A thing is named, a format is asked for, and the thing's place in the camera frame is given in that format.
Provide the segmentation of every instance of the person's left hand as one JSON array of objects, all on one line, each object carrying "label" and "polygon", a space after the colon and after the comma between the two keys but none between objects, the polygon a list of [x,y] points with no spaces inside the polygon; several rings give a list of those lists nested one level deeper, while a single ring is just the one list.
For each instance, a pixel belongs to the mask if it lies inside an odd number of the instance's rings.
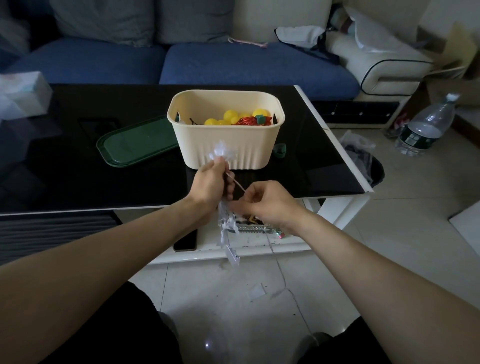
[{"label": "person's left hand", "polygon": [[[226,181],[225,172],[231,176],[227,177]],[[206,207],[206,211],[210,214],[218,206],[224,194],[228,201],[233,199],[235,185],[232,178],[235,176],[228,170],[228,163],[222,157],[217,157],[200,167],[187,197]]]}]

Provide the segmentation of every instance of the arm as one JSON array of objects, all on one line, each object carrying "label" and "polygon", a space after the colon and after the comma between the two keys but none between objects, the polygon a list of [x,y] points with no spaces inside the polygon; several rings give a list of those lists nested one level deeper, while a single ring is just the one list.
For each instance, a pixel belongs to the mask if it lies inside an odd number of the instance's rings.
[{"label": "arm", "polygon": [[252,184],[237,213],[300,236],[342,286],[394,363],[475,363],[480,311],[301,207],[274,181]]},{"label": "arm", "polygon": [[[162,210],[1,266],[2,362],[45,358],[131,276],[209,221],[227,168],[222,158],[203,166],[188,196]],[[233,183],[228,182],[231,200]]]}]

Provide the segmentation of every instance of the beige plastic bin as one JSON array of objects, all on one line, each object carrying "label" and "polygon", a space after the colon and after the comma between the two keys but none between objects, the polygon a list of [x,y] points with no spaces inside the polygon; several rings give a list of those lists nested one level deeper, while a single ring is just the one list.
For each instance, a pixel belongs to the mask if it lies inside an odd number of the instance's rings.
[{"label": "beige plastic bin", "polygon": [[[192,125],[214,118],[221,120],[227,110],[252,113],[266,109],[278,121],[269,126]],[[177,113],[185,124],[175,121]],[[237,153],[230,163],[233,170],[259,170],[267,165],[276,136],[285,121],[280,101],[275,96],[258,91],[188,90],[176,94],[167,112],[180,146],[185,164],[199,169],[208,163],[208,155],[223,141]]]}]

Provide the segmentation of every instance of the black glass tabletop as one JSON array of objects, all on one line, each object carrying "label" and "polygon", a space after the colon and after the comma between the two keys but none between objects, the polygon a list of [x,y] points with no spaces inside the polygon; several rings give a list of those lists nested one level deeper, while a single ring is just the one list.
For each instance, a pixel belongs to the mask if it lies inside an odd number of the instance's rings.
[{"label": "black glass tabletop", "polygon": [[286,120],[261,170],[237,170],[245,187],[277,180],[296,198],[361,194],[363,189],[293,86],[53,85],[48,115],[0,124],[0,214],[166,206],[189,191],[196,171],[179,148],[126,168],[109,166],[102,135],[164,115],[188,89],[236,89],[276,96]]}]

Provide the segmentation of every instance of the small red object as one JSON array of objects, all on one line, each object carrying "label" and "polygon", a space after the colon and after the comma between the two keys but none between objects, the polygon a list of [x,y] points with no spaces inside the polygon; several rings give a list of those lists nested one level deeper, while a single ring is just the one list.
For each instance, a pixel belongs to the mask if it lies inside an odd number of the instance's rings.
[{"label": "small red object", "polygon": [[272,125],[272,117],[266,116],[265,117],[265,124],[258,124],[257,118],[255,116],[247,116],[246,118],[241,118],[237,121],[234,125]]}]

